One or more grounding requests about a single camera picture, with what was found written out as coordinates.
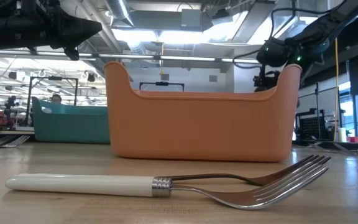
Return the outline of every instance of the orange bin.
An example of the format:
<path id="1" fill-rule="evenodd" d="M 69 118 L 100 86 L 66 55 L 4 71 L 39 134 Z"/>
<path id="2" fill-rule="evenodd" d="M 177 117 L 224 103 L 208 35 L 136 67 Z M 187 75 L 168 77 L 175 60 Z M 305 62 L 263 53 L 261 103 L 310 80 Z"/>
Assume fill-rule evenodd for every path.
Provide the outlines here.
<path id="1" fill-rule="evenodd" d="M 291 151 L 301 67 L 257 93 L 133 90 L 125 67 L 104 68 L 111 147 L 148 159 L 278 162 Z"/>

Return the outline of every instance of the teal plastic container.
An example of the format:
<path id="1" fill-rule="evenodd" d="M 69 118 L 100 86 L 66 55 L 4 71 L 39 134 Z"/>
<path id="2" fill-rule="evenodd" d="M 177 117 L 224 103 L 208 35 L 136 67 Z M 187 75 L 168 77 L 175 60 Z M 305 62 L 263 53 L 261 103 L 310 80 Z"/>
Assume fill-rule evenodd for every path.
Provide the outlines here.
<path id="1" fill-rule="evenodd" d="M 110 143 L 107 106 L 61 105 L 32 97 L 32 108 L 38 141 Z"/>

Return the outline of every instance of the white fork handle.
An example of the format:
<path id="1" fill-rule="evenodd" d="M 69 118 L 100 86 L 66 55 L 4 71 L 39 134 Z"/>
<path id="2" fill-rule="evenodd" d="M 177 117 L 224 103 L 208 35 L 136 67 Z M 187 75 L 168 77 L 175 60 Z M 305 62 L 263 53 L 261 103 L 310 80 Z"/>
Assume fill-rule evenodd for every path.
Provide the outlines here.
<path id="1" fill-rule="evenodd" d="M 154 177 L 123 175 L 19 174 L 6 180 L 12 190 L 153 197 Z"/>

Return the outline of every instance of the table surface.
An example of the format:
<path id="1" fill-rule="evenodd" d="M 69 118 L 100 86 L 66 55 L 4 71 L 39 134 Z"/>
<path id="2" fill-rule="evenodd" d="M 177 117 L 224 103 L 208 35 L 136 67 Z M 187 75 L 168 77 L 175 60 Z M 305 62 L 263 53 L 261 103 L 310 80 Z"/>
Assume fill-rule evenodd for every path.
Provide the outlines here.
<path id="1" fill-rule="evenodd" d="M 173 192 L 170 198 L 15 192 L 4 181 L 20 173 L 180 175 L 229 173 L 257 177 L 310 154 L 329 155 L 329 170 L 304 190 L 272 207 L 243 211 L 203 195 Z M 208 190 L 242 191 L 238 180 L 191 180 Z M 358 223 L 358 157 L 294 149 L 281 163 L 163 161 L 115 157 L 107 145 L 27 143 L 0 149 L 0 223 Z"/>

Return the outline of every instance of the metal ferrule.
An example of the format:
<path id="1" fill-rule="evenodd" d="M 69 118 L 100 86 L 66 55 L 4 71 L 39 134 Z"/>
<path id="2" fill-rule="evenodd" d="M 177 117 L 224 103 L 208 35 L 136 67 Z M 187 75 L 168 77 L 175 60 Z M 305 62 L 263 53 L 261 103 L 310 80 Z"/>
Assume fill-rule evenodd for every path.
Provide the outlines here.
<path id="1" fill-rule="evenodd" d="M 169 197 L 171 195 L 172 179 L 169 177 L 154 177 L 152 184 L 153 197 Z"/>

